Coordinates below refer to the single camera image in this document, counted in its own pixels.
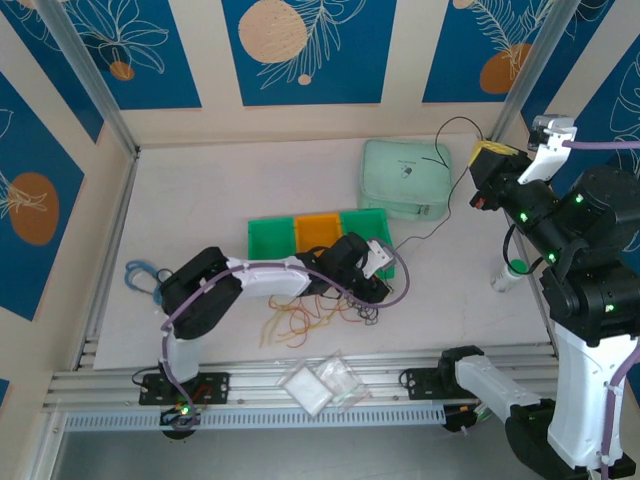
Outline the plastic bag with white pad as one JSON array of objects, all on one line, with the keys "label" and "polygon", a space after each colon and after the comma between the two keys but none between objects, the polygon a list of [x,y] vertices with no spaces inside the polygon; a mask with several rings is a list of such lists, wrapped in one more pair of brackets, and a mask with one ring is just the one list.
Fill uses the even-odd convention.
[{"label": "plastic bag with white pad", "polygon": [[311,417],[316,417],[333,399],[333,392],[306,366],[296,367],[285,374],[277,386]]}]

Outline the mint green zip pouch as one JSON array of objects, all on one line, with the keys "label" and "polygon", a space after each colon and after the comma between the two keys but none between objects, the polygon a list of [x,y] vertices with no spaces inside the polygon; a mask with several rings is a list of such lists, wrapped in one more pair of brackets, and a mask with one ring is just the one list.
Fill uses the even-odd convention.
[{"label": "mint green zip pouch", "polygon": [[435,142],[369,139],[362,150],[358,207],[391,218],[436,221],[453,187],[450,151]]}]

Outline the white bottle green cap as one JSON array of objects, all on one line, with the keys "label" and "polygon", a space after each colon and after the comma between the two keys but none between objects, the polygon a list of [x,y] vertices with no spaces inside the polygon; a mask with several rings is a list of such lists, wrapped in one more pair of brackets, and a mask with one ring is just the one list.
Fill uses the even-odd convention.
[{"label": "white bottle green cap", "polygon": [[521,259],[509,260],[492,278],[490,285],[499,293],[506,293],[526,276],[527,264]]}]

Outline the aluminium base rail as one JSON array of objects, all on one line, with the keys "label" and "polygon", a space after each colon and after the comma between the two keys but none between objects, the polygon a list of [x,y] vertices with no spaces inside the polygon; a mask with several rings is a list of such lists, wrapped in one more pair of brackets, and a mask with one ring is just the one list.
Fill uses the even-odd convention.
[{"label": "aluminium base rail", "polygon": [[[549,344],[494,346],[483,349],[493,365],[517,383],[542,396],[556,391],[558,361]],[[369,385],[367,406],[407,404],[408,393],[399,375],[408,368],[434,367],[441,352],[417,350],[400,353],[352,355],[345,358],[355,373]],[[227,406],[241,408],[286,408],[293,401],[277,381],[297,364],[295,359],[223,362],[202,367],[205,372],[230,375]],[[53,374],[45,394],[45,412],[132,411],[138,407],[140,388],[132,369],[96,371],[87,366]]]}]

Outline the green plastic bin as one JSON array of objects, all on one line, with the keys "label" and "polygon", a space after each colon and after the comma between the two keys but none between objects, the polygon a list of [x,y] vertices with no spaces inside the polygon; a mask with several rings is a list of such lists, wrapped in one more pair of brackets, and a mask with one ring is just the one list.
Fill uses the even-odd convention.
[{"label": "green plastic bin", "polygon": [[382,239],[389,245],[392,244],[387,215],[384,209],[342,211],[339,216],[343,236],[355,233],[364,241],[375,237]]},{"label": "green plastic bin", "polygon": [[248,222],[248,258],[278,260],[296,253],[294,219],[278,217]]}]

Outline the aluminium frame post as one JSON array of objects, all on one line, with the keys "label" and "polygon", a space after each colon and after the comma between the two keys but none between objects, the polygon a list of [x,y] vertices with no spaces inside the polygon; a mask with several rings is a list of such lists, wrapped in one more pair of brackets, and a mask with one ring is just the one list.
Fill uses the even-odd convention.
[{"label": "aluminium frame post", "polygon": [[488,136],[504,143],[581,0],[555,0]]},{"label": "aluminium frame post", "polygon": [[48,31],[81,82],[92,103],[111,128],[123,150],[130,158],[136,161],[139,157],[140,147],[63,6],[57,0],[33,1]]}]

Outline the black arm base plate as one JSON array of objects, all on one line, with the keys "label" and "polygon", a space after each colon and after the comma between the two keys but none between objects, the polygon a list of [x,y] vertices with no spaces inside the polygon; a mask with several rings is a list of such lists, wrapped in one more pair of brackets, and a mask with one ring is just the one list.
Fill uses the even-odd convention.
[{"label": "black arm base plate", "polygon": [[[228,373],[199,373],[182,384],[196,406],[224,405],[229,393]],[[143,376],[138,403],[143,406],[182,406],[187,404],[185,396],[163,373]]]},{"label": "black arm base plate", "polygon": [[436,368],[408,368],[399,375],[410,400],[444,400],[450,397]]}]

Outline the aluminium side rail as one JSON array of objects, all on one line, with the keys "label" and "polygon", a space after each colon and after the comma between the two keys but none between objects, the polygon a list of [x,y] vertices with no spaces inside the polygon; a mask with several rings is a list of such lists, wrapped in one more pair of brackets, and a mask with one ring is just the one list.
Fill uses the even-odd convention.
[{"label": "aluminium side rail", "polygon": [[138,170],[140,153],[141,150],[138,149],[130,165],[127,167],[123,186],[117,196],[116,208],[107,231],[106,250],[101,257],[95,285],[92,287],[91,296],[89,297],[90,302],[83,317],[83,329],[70,362],[70,369],[72,371],[77,370],[81,366],[86,341],[90,337],[99,334],[101,330],[127,211]]}]

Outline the clear plastic bag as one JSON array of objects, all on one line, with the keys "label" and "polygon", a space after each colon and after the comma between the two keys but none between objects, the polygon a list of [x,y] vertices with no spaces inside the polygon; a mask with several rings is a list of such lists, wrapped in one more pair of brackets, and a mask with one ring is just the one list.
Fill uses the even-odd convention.
[{"label": "clear plastic bag", "polygon": [[340,351],[323,360],[314,373],[332,392],[332,404],[341,413],[371,396],[370,388],[347,363]]}]

